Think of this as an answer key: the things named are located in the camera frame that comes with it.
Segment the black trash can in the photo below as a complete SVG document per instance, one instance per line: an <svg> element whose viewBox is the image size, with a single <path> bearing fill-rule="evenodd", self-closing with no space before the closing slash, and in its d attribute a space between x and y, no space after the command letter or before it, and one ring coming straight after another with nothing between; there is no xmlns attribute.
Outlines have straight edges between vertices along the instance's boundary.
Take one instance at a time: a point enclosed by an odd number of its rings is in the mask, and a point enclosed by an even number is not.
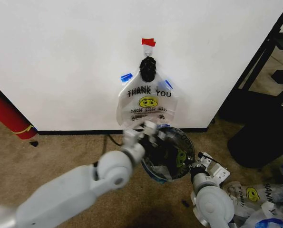
<svg viewBox="0 0 283 228"><path fill-rule="evenodd" d="M283 154L283 92L228 141L242 166L261 168Z"/></svg>

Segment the black baseboard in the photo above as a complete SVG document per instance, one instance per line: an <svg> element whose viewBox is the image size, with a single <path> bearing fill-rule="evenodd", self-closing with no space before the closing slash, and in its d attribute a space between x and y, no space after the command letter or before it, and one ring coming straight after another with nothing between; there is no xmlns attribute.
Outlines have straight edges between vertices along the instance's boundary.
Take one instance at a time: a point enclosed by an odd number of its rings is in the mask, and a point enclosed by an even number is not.
<svg viewBox="0 0 283 228"><path fill-rule="evenodd" d="M206 132L208 128L180 128L183 132ZM83 135L83 134L122 134L122 130L93 131L38 131L39 135Z"/></svg>

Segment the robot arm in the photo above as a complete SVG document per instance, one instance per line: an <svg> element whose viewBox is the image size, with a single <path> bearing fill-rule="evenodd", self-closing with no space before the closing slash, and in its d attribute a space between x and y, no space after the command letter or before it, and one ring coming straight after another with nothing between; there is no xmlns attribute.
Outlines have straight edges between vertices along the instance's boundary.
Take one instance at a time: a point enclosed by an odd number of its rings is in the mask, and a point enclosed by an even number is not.
<svg viewBox="0 0 283 228"><path fill-rule="evenodd" d="M211 228L229 228L228 223L234 216L234 205L219 185L230 175L230 172L216 163L209 168L212 157L200 153L200 159L191 164L191 182L194 191L191 193L193 212L204 225Z"/></svg>
<svg viewBox="0 0 283 228"><path fill-rule="evenodd" d="M124 187L140 163L140 137L152 137L156 124L146 122L143 132L124 131L121 151L105 153L96 164L83 165L38 188L16 210L0 206L0 228L52 228L91 207L110 190Z"/></svg>

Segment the floor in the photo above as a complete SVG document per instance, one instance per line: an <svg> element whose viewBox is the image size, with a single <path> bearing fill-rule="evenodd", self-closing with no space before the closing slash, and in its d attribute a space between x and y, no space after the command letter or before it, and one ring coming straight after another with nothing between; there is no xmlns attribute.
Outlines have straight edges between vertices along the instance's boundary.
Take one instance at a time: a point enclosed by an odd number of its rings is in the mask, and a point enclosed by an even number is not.
<svg viewBox="0 0 283 228"><path fill-rule="evenodd" d="M277 93L282 88L270 81L270 74L283 67L277 55L270 58L253 90ZM227 141L242 128L216 117L206 133L188 133L197 152L211 154L231 172L226 182L240 181L243 185L263 182L277 183L279 158L262 170L241 167L231 157ZM120 142L121 135L114 135ZM39 186L77 167L96 162L103 150L102 135L35 136L39 145L21 140L0 123L0 204L19 205ZM107 151L117 150L110 140ZM61 228L186 228L203 227L192 212L190 177L172 183L159 184L139 165L121 190L99 198L93 207L61 224Z"/></svg>

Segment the smiley face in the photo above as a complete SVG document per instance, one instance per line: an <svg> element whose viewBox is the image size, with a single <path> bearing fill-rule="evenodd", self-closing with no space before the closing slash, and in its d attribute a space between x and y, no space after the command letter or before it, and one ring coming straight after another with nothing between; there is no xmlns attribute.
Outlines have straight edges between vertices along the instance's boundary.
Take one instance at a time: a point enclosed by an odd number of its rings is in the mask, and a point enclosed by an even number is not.
<svg viewBox="0 0 283 228"><path fill-rule="evenodd" d="M139 106L143 108L156 107L157 105L157 99L152 96L145 96L139 100Z"/></svg>
<svg viewBox="0 0 283 228"><path fill-rule="evenodd" d="M260 199L259 194L253 187L248 187L246 189L246 195L247 198L250 199L252 202L257 202Z"/></svg>

